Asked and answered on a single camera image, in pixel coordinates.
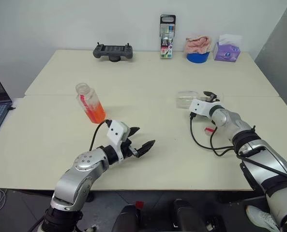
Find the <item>purple tissue box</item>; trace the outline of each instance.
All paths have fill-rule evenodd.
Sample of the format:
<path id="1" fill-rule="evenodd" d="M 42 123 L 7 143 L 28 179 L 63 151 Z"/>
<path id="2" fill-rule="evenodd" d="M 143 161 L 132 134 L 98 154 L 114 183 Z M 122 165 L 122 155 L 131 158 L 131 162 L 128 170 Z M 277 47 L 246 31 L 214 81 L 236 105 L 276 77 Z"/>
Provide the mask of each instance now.
<path id="1" fill-rule="evenodd" d="M 213 50 L 214 60 L 236 62 L 240 54 L 239 47 L 233 45 L 219 45 L 217 42 Z"/>

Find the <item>game controller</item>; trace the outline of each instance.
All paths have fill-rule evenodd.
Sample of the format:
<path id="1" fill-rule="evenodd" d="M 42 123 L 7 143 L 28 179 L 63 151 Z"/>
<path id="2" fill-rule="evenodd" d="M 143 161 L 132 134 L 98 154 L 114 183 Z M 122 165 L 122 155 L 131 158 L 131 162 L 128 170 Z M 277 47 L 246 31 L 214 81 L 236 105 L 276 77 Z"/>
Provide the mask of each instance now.
<path id="1" fill-rule="evenodd" d="M 133 57 L 133 47 L 127 43 L 125 46 L 107 46 L 99 44 L 95 47 L 93 55 L 95 58 L 101 56 L 109 56 L 109 60 L 112 62 L 118 62 L 121 60 L 121 56 L 131 59 Z"/>

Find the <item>table surface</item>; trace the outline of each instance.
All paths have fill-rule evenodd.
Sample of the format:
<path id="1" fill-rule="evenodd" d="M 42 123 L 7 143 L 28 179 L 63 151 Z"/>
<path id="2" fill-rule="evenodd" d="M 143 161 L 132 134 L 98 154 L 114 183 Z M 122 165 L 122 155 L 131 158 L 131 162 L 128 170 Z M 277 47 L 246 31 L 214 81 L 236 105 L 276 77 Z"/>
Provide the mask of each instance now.
<path id="1" fill-rule="evenodd" d="M 224 97 L 227 109 L 238 112 L 259 136 L 287 160 L 287 106 L 279 97 Z M 92 189 L 250 189 L 233 152 L 217 157 L 198 147 L 189 132 L 189 112 L 177 109 L 174 96 L 107 102 L 108 118 L 141 129 L 131 137 L 134 147 L 155 139 L 154 147 L 137 159 L 113 165 Z M 25 96 L 0 130 L 0 188 L 54 189 L 74 159 L 89 149 L 92 124 L 75 96 Z M 212 124 L 193 122 L 195 137 L 208 145 L 204 133 Z M 107 145 L 102 126 L 95 147 Z M 215 146 L 227 145 L 216 133 Z"/>
<path id="2" fill-rule="evenodd" d="M 96 59 L 92 51 L 58 50 L 39 73 L 26 95 L 76 94 L 80 82 L 95 88 L 101 101 L 152 96 L 172 98 L 178 91 L 209 90 L 224 96 L 278 96 L 250 55 L 242 52 L 235 63 L 213 60 L 191 63 L 183 52 L 172 60 L 159 52 L 134 52 L 131 60 Z"/>

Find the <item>blue container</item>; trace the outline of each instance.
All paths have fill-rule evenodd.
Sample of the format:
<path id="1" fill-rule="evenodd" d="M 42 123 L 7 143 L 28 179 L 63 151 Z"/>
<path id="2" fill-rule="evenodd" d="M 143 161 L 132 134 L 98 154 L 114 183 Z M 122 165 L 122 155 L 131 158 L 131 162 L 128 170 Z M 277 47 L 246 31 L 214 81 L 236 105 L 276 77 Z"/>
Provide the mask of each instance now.
<path id="1" fill-rule="evenodd" d="M 199 54 L 199 53 L 191 53 L 187 54 L 186 58 L 193 63 L 204 63 L 207 61 L 209 56 L 209 52 L 204 53 L 204 54 Z"/>

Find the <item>sneaker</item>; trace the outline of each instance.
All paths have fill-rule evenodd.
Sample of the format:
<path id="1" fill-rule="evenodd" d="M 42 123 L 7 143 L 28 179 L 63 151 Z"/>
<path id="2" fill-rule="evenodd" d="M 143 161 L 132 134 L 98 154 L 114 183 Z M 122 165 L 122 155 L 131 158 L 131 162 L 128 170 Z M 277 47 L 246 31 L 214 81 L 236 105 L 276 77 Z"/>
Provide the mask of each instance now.
<path id="1" fill-rule="evenodd" d="M 280 232 L 277 227 L 277 223 L 273 219 L 272 215 L 261 211 L 252 205 L 246 207 L 246 214 L 249 220 L 256 226 L 265 228 L 270 232 Z"/>

